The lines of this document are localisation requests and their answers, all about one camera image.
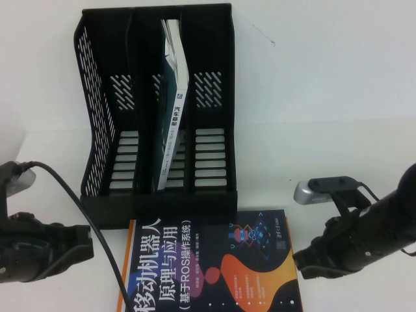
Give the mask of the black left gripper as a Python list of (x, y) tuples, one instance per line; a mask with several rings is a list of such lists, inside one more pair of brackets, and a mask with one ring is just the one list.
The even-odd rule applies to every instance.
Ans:
[(1, 283), (43, 280), (93, 257), (90, 226), (43, 224), (31, 213), (1, 214)]

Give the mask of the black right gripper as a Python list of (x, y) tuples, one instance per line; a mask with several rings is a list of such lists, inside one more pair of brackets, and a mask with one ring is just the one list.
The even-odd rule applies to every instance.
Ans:
[(350, 248), (350, 239), (346, 236), (353, 230), (357, 219), (357, 214), (351, 214), (346, 218), (330, 218), (325, 223), (323, 234), (311, 241), (313, 247), (293, 254), (294, 262), (300, 267), (304, 279), (335, 279), (357, 272), (343, 263), (343, 257)]

